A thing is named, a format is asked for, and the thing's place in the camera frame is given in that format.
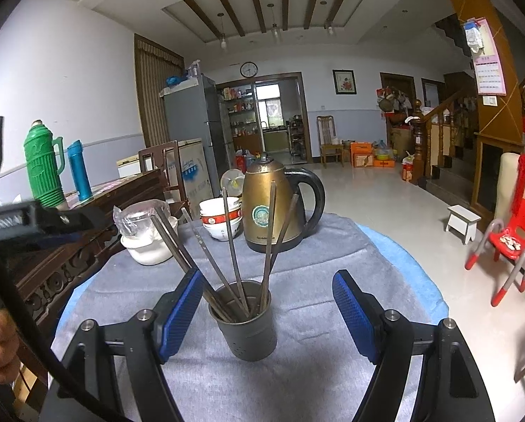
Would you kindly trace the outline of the person left hand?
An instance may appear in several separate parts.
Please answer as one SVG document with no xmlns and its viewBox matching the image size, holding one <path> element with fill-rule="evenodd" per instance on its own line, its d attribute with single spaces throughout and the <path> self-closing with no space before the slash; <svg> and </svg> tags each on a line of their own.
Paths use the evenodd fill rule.
<svg viewBox="0 0 525 422">
<path fill-rule="evenodd" d="M 0 309 L 0 385 L 12 384 L 19 375 L 18 348 L 19 337 L 12 316 L 6 309 Z"/>
</svg>

